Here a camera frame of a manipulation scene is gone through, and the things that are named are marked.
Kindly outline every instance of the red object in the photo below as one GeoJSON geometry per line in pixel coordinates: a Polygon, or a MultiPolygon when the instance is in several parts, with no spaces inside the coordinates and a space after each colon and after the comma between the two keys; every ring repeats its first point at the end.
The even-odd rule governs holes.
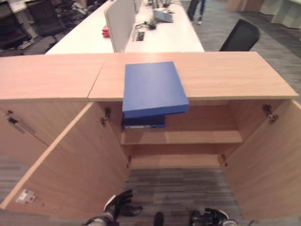
{"type": "Polygon", "coordinates": [[[109,27],[106,25],[103,27],[103,37],[109,37],[110,33],[109,33],[109,27]]]}

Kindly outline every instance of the small label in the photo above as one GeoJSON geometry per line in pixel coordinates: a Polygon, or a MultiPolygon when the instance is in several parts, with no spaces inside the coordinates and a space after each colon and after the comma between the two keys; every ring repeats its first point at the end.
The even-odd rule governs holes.
{"type": "Polygon", "coordinates": [[[20,204],[26,204],[28,202],[34,202],[35,199],[36,196],[34,195],[33,191],[24,189],[17,198],[16,202],[20,204]]]}

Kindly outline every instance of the open cabinet door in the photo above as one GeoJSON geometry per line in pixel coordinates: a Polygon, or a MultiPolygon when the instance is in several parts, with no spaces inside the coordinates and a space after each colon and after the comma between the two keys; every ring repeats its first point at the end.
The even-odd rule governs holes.
{"type": "Polygon", "coordinates": [[[86,220],[103,211],[108,199],[122,191],[129,169],[119,141],[104,112],[89,103],[32,165],[3,201],[3,209],[86,220]],[[19,204],[27,189],[37,197],[19,204]]]}
{"type": "Polygon", "coordinates": [[[222,166],[244,219],[301,214],[301,106],[287,100],[273,114],[222,166]]]}

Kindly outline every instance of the cabinet door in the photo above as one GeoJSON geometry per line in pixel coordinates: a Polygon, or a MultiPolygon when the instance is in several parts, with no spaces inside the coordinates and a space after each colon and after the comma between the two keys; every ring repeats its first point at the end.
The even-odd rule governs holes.
{"type": "Polygon", "coordinates": [[[128,176],[127,159],[104,112],[87,104],[1,204],[3,209],[85,220],[99,215],[113,194],[122,191],[128,176]],[[19,204],[27,189],[37,199],[19,204]]]}
{"type": "Polygon", "coordinates": [[[86,104],[86,101],[25,102],[1,104],[0,108],[13,112],[11,117],[24,122],[28,132],[50,145],[86,104]]]}
{"type": "Polygon", "coordinates": [[[279,119],[266,120],[222,167],[249,220],[301,213],[301,106],[288,100],[273,114],[279,119]]]}
{"type": "Polygon", "coordinates": [[[26,165],[33,165],[47,146],[30,134],[16,121],[8,121],[0,111],[0,153],[26,165]]]}

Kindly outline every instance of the door hinge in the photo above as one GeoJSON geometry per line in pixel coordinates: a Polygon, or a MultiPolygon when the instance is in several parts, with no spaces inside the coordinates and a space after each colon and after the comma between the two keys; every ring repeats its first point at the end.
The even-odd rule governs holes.
{"type": "Polygon", "coordinates": [[[224,167],[227,167],[228,163],[227,163],[226,155],[221,154],[221,159],[222,159],[222,164],[224,165],[224,167]]]}
{"type": "Polygon", "coordinates": [[[111,109],[110,108],[105,108],[105,110],[104,110],[104,117],[101,117],[100,118],[100,122],[102,123],[102,125],[105,127],[105,125],[106,125],[106,121],[108,120],[108,119],[110,119],[110,117],[111,117],[111,109]]]}
{"type": "Polygon", "coordinates": [[[127,159],[127,168],[129,168],[129,167],[130,167],[130,165],[131,165],[131,162],[132,162],[132,156],[131,156],[131,155],[129,155],[129,157],[128,157],[128,159],[127,159]]]}
{"type": "Polygon", "coordinates": [[[277,114],[273,114],[273,111],[272,111],[273,108],[271,105],[267,105],[267,104],[263,105],[262,110],[265,113],[265,115],[267,116],[267,118],[269,119],[270,124],[273,124],[279,118],[277,114]]]}
{"type": "Polygon", "coordinates": [[[19,197],[16,199],[16,202],[19,204],[26,204],[29,202],[34,202],[36,198],[37,197],[34,195],[33,191],[24,189],[19,195],[19,197]]]}

